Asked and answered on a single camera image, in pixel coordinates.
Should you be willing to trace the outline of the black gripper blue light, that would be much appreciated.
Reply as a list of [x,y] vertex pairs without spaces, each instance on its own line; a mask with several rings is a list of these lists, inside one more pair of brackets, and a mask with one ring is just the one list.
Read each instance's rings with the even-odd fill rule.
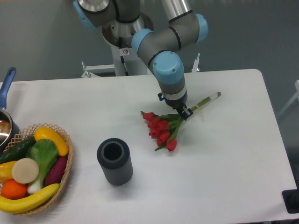
[[193,111],[190,108],[186,107],[187,92],[184,94],[184,96],[176,100],[170,100],[163,96],[162,93],[158,94],[158,98],[160,101],[164,101],[168,106],[176,109],[183,120],[187,120],[190,116],[193,115]]

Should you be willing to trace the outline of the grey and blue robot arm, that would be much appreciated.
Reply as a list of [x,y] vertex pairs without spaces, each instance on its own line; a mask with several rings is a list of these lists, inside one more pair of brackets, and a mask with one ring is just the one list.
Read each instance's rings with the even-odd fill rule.
[[184,66],[177,52],[206,38],[208,24],[193,12],[188,0],[162,1],[169,27],[158,33],[153,31],[152,22],[146,22],[138,0],[76,0],[73,5],[87,27],[109,32],[107,42],[134,50],[157,79],[161,101],[184,120],[193,114],[186,106]]

